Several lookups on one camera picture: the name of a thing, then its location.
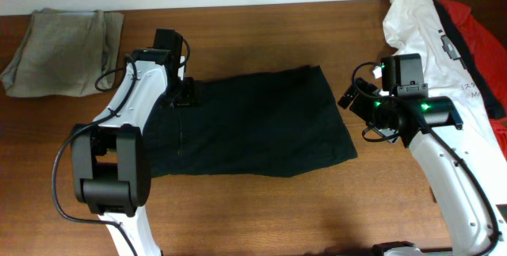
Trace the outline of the black shorts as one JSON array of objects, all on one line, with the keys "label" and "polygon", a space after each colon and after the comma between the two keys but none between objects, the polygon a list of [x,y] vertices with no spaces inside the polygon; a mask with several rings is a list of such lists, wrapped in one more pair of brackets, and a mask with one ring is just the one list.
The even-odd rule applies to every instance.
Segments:
[{"label": "black shorts", "polygon": [[202,82],[200,104],[154,104],[143,129],[153,177],[292,177],[357,157],[321,67]]}]

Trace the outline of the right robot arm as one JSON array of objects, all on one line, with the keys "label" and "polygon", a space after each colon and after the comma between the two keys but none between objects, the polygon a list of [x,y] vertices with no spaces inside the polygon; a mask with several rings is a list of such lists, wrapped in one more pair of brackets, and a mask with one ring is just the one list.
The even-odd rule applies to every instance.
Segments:
[{"label": "right robot arm", "polygon": [[432,97],[418,54],[381,59],[382,86],[353,75],[338,104],[376,132],[376,142],[400,139],[429,181],[454,255],[506,253],[505,160],[465,129],[448,96]]}]

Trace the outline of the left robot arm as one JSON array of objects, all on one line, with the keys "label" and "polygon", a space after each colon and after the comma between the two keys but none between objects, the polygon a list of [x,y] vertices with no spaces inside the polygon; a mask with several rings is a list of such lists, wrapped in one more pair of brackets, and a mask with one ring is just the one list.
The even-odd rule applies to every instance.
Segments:
[{"label": "left robot arm", "polygon": [[151,168],[143,129],[155,104],[198,105],[195,83],[185,77],[189,45],[173,29],[157,29],[154,43],[125,58],[125,76],[108,106],[90,124],[74,127],[71,147],[74,194],[104,224],[120,255],[160,255],[145,204]]}]

